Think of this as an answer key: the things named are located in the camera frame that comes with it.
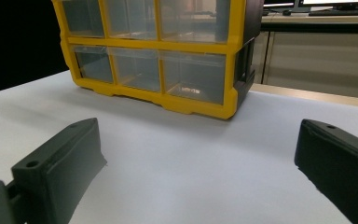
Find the white table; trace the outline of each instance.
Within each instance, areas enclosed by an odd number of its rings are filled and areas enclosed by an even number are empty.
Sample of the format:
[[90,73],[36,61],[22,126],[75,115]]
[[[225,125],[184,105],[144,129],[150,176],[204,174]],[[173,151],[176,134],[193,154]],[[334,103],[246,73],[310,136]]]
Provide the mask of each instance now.
[[231,120],[78,88],[69,72],[0,91],[0,179],[67,125],[100,124],[108,166],[71,223],[349,223],[294,165],[302,119],[358,136],[358,106],[250,91]]

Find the small parts organizer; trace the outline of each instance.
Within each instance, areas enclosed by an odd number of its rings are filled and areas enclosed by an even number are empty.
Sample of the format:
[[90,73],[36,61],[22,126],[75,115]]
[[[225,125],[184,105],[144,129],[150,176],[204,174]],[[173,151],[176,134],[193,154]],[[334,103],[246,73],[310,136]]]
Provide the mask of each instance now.
[[80,87],[228,119],[253,83],[260,0],[52,2]]

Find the keyboard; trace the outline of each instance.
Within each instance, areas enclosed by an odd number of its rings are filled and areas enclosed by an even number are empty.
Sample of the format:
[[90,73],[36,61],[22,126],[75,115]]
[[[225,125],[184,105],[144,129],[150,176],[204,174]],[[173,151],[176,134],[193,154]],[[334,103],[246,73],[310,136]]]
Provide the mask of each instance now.
[[358,9],[312,11],[308,15],[309,16],[358,16]]

